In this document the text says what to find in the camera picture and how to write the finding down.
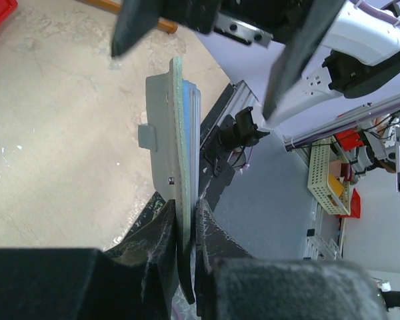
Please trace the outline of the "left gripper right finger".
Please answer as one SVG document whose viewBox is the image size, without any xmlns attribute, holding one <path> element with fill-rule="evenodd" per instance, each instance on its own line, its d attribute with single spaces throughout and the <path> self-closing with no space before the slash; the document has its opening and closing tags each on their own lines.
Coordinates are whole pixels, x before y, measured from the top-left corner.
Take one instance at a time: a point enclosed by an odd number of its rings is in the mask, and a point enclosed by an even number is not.
<svg viewBox="0 0 400 320">
<path fill-rule="evenodd" d="M 196 208 L 195 294 L 202 319 L 387 319 L 370 276 L 336 261 L 270 261 L 250 255 Z"/>
</svg>

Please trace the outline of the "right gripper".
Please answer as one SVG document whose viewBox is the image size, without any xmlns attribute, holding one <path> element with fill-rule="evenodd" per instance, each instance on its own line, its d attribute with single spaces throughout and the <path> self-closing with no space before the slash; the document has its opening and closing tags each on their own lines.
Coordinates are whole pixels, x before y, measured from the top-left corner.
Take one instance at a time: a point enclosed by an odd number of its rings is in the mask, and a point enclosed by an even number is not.
<svg viewBox="0 0 400 320">
<path fill-rule="evenodd" d="M 208 35 L 244 45 L 288 43 L 270 69 L 262 115 L 270 120 L 296 84 L 338 16 L 344 1 L 160 1 L 124 0 L 113 30 L 111 57 L 126 54 L 160 16 Z"/>
</svg>

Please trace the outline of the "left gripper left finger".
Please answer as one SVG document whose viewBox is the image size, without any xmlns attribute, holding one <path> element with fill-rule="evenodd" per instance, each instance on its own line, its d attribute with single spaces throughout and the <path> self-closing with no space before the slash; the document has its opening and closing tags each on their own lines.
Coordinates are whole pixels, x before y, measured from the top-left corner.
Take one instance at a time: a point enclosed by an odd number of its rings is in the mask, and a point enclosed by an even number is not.
<svg viewBox="0 0 400 320">
<path fill-rule="evenodd" d="M 169 319 L 175 203 L 114 250 L 0 249 L 0 319 Z"/>
</svg>

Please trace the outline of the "green card holder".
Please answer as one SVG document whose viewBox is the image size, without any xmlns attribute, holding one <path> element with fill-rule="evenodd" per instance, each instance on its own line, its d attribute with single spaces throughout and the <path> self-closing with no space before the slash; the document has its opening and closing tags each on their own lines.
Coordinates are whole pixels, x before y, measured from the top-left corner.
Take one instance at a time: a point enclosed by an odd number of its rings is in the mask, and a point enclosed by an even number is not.
<svg viewBox="0 0 400 320">
<path fill-rule="evenodd" d="M 195 208 L 199 194 L 201 93 L 183 78 L 181 57 L 166 73 L 146 78 L 147 121 L 138 126 L 138 144 L 151 157 L 155 190 L 175 203 L 177 270 L 188 304 L 195 301 L 191 252 Z"/>
</svg>

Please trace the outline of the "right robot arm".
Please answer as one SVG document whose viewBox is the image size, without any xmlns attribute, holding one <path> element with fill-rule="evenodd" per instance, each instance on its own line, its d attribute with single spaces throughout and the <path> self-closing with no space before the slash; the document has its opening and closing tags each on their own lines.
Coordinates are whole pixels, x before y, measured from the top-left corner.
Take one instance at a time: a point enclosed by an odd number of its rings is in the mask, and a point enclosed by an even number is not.
<svg viewBox="0 0 400 320">
<path fill-rule="evenodd" d="M 262 114 L 277 126 L 336 97 L 366 96 L 400 73 L 400 9 L 366 1 L 124 1 L 111 56 L 131 50 L 160 19 L 244 45 L 284 50 L 274 62 Z"/>
</svg>

